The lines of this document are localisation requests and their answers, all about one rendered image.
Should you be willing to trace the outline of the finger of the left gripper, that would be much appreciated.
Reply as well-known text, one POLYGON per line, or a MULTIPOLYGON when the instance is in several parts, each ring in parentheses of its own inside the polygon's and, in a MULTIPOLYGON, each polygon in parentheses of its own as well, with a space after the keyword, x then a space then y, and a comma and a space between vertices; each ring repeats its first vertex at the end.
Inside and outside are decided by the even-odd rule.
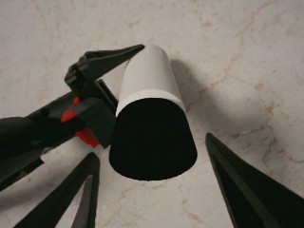
POLYGON ((143 49, 144 45, 138 44, 132 47, 125 47, 121 49, 91 50, 85 52, 82 64, 91 78, 93 80, 97 80, 143 49))

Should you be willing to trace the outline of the black bottle cap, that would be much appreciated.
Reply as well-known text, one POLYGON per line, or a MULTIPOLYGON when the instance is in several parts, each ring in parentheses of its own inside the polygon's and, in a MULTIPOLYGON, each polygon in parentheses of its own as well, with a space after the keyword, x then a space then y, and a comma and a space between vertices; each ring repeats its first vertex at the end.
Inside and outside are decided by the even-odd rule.
POLYGON ((188 171, 198 151, 184 111, 162 98, 143 98, 118 113, 109 164, 137 181, 163 181, 188 171))

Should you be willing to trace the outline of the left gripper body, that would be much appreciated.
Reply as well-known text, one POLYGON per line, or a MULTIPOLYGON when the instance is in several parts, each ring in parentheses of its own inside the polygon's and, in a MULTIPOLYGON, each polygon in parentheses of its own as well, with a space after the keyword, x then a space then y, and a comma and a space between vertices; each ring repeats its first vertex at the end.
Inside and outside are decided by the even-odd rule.
MULTIPOLYGON (((82 64, 83 57, 84 56, 79 58, 79 62, 71 65, 66 73, 64 81, 71 91, 43 107, 43 110, 48 114, 45 116, 45 121, 49 127, 59 124, 61 119, 62 122, 78 119, 79 117, 71 108, 88 97, 103 99, 106 106, 110 108, 116 118, 118 106, 117 99, 103 79, 95 81, 91 78, 82 64), (83 81, 81 81, 81 79, 83 81)), ((90 144, 93 148, 99 145, 87 127, 63 138, 63 140, 71 140, 76 136, 82 139, 86 144, 90 144)))

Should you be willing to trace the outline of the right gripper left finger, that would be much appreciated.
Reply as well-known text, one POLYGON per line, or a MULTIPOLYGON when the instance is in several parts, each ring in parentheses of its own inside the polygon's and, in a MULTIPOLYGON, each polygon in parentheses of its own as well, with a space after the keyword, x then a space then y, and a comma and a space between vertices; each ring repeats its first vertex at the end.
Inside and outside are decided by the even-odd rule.
POLYGON ((55 228, 85 183, 71 228, 95 228, 100 159, 89 152, 71 173, 12 228, 55 228))

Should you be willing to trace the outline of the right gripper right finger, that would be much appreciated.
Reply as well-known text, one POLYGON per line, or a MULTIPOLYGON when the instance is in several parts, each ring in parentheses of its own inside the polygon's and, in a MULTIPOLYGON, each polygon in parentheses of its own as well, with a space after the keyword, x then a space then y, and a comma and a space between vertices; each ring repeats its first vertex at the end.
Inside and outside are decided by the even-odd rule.
POLYGON ((212 133, 206 133, 205 145, 234 228, 304 228, 304 198, 243 160, 212 133))

